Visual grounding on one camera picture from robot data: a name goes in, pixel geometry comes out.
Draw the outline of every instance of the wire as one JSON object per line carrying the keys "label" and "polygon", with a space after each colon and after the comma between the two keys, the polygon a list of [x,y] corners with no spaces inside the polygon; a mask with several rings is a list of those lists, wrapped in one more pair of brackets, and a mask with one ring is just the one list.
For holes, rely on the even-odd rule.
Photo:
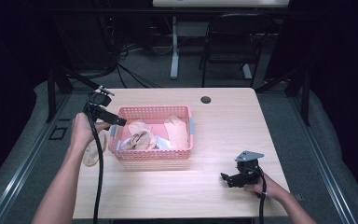
{"label": "wire", "polygon": [[147,80],[146,78],[141,77],[141,76],[137,75],[136,73],[133,73],[132,71],[130,71],[130,69],[124,67],[120,63],[117,64],[117,68],[119,68],[119,67],[122,68],[124,71],[126,71],[130,76],[132,76],[133,79],[135,79],[135,81],[137,81],[143,87],[145,87],[145,88],[161,88],[158,84],[156,84],[150,80]]}
{"label": "wire", "polygon": [[90,113],[90,97],[91,97],[91,94],[89,94],[89,97],[87,99],[87,117],[89,118],[89,126],[91,127],[92,135],[94,136],[95,143],[97,145],[98,159],[99,159],[99,163],[100,163],[100,172],[99,172],[99,176],[98,176],[98,188],[97,188],[97,195],[95,198],[94,217],[93,217],[93,223],[97,224],[98,223],[98,211],[99,211],[100,199],[101,199],[101,191],[102,191],[102,186],[103,186],[103,149],[101,146],[100,138],[98,136],[98,131],[95,128],[95,123],[94,123],[94,120]]}
{"label": "wire", "polygon": [[248,171],[252,171],[252,172],[259,174],[261,179],[263,180],[263,191],[261,192],[261,196],[260,196],[260,205],[258,208],[258,218],[259,218],[259,223],[264,224],[264,201],[266,200],[266,195],[267,195],[267,182],[266,182],[266,178],[264,178],[264,172],[260,166],[258,167],[260,172],[258,172],[257,170],[251,169],[251,168],[245,168],[245,169]]}
{"label": "wire", "polygon": [[120,60],[124,61],[127,58],[127,56],[129,55],[129,52],[130,52],[129,46],[127,45],[127,43],[124,42],[123,47],[120,50],[120,54],[119,54],[118,58]]}
{"label": "wire", "polygon": [[126,86],[126,84],[124,83],[123,77],[121,76],[120,68],[119,68],[119,67],[117,68],[117,72],[118,72],[118,76],[120,77],[121,84],[123,84],[124,88],[127,89],[127,86]]}
{"label": "wire", "polygon": [[[158,52],[158,51],[156,50],[156,49],[163,49],[163,48],[169,48],[169,49],[167,49],[167,50],[164,51],[164,52]],[[156,54],[163,55],[163,54],[169,53],[172,48],[173,48],[173,45],[170,45],[169,47],[152,47],[152,50],[153,50],[153,52],[155,52]]]}

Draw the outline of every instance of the chair leg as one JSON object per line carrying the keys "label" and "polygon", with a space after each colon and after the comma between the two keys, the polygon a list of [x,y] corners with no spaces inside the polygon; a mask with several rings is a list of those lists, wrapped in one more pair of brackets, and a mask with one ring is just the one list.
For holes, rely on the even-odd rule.
{"label": "chair leg", "polygon": [[255,74],[257,72],[257,67],[258,67],[258,60],[255,62],[255,68],[254,68],[253,73],[252,73],[251,84],[249,85],[250,88],[252,88],[253,85],[255,84]]}
{"label": "chair leg", "polygon": [[202,85],[201,87],[205,87],[205,76],[206,76],[206,59],[202,59]]}

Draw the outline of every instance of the pink basket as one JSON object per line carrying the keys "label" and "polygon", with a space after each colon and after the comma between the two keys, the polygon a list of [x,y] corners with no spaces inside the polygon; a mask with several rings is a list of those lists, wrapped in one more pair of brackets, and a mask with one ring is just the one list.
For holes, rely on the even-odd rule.
{"label": "pink basket", "polygon": [[[128,125],[134,120],[142,119],[153,127],[152,133],[168,139],[164,121],[174,114],[186,123],[187,148],[173,149],[117,149],[119,142],[131,136]],[[127,120],[126,126],[114,125],[109,138],[109,150],[120,161],[129,160],[160,160],[160,159],[187,159],[193,147],[193,122],[190,108],[186,105],[153,105],[121,107],[117,115]]]}

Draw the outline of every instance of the chair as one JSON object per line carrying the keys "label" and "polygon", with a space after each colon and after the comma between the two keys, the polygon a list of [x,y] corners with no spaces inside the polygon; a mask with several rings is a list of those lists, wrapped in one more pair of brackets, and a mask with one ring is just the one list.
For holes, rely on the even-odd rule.
{"label": "chair", "polygon": [[255,65],[250,84],[252,88],[263,41],[272,28],[272,18],[263,14],[226,13],[212,19],[206,31],[200,61],[202,87],[205,87],[207,63],[238,63],[240,69],[248,63]]}

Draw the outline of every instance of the table top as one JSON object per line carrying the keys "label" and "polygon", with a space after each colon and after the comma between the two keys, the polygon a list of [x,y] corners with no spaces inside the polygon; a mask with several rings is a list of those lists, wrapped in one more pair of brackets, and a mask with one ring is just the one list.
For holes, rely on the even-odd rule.
{"label": "table top", "polygon": [[154,7],[287,7],[289,0],[153,0]]}
{"label": "table top", "polygon": [[[184,160],[118,161],[103,153],[99,218],[258,217],[260,200],[243,188],[229,188],[220,173],[236,175],[235,158],[244,150],[262,153],[260,167],[289,189],[253,89],[114,89],[107,107],[188,105],[194,146]],[[200,98],[211,98],[204,104]],[[74,218],[92,218],[98,163],[80,169]],[[287,216],[266,199],[264,214]]]}

